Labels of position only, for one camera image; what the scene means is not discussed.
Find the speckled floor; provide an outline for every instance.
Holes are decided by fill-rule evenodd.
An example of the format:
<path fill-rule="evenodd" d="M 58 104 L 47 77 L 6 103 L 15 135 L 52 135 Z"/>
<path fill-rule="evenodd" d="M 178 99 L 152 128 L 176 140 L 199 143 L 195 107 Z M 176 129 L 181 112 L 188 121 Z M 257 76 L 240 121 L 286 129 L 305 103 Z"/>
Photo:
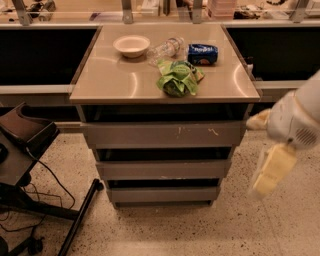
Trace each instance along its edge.
<path fill-rule="evenodd" d="M 260 149 L 273 144 L 264 132 L 247 132 L 233 156 L 218 199 L 209 206 L 162 206 L 115 209 L 105 190 L 99 192 L 83 220 L 68 255 L 112 256 L 318 256 L 320 255 L 319 147 L 299 153 L 294 171 L 263 201 L 247 196 Z M 79 209 L 91 181 L 98 178 L 91 150 L 82 134 L 60 134 L 42 160 L 76 197 Z M 39 192 L 58 194 L 63 206 L 71 199 L 41 166 L 32 171 Z M 41 196 L 59 204 L 58 198 Z M 0 214 L 5 219 L 7 213 Z M 10 212 L 7 229 L 33 225 L 41 219 Z M 71 223 L 46 217 L 36 230 L 44 237 L 43 252 L 57 255 Z M 10 248 L 30 230 L 0 234 Z"/>

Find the countertop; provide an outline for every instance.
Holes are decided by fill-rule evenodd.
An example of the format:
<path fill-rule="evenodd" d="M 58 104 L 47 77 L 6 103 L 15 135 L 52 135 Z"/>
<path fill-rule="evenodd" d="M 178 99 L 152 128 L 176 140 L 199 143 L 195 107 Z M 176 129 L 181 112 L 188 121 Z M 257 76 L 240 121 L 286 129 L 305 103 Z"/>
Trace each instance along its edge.
<path fill-rule="evenodd" d="M 212 66 L 201 66 L 205 77 L 196 96 L 172 98 L 157 87 L 160 72 L 147 63 L 145 56 L 127 59 L 113 48 L 115 39 L 129 34 L 148 37 L 151 46 L 175 36 L 183 37 L 185 44 L 215 45 L 219 49 L 218 61 Z M 259 99 L 221 25 L 205 23 L 103 26 L 70 96 L 73 104 L 257 102 Z"/>

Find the plastic container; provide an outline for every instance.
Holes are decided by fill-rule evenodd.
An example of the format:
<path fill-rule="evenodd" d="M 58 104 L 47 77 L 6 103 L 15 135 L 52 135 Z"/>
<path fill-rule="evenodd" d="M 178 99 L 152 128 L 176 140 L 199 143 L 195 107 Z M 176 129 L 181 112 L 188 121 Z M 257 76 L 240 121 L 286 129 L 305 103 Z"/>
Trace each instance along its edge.
<path fill-rule="evenodd" d="M 157 66 L 159 60 L 175 56 L 183 48 L 184 39 L 181 37 L 169 38 L 162 44 L 149 48 L 147 51 L 148 63 Z"/>

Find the drawer front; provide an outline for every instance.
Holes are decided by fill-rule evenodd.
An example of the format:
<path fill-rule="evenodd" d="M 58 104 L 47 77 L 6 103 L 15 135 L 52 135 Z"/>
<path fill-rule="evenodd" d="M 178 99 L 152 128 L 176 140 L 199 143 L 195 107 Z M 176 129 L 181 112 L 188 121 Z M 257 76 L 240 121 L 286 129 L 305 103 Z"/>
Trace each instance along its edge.
<path fill-rule="evenodd" d="M 103 180 L 224 178 L 230 160 L 97 162 Z"/>
<path fill-rule="evenodd" d="M 243 121 L 199 123 L 84 123 L 90 148 L 176 148 L 239 145 Z"/>
<path fill-rule="evenodd" d="M 107 194 L 112 203 L 192 202 L 215 200 L 219 191 L 219 187 L 112 189 L 108 190 Z"/>

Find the crumpled green bag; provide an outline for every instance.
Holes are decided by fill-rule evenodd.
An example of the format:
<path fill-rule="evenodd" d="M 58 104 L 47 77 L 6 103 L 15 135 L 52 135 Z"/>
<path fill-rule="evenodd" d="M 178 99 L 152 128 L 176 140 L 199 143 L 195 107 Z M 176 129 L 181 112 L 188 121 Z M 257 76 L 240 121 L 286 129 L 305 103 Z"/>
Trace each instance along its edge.
<path fill-rule="evenodd" d="M 203 71 L 188 61 L 160 60 L 158 68 L 162 75 L 157 81 L 158 88 L 174 97 L 196 95 L 198 82 L 204 77 Z"/>

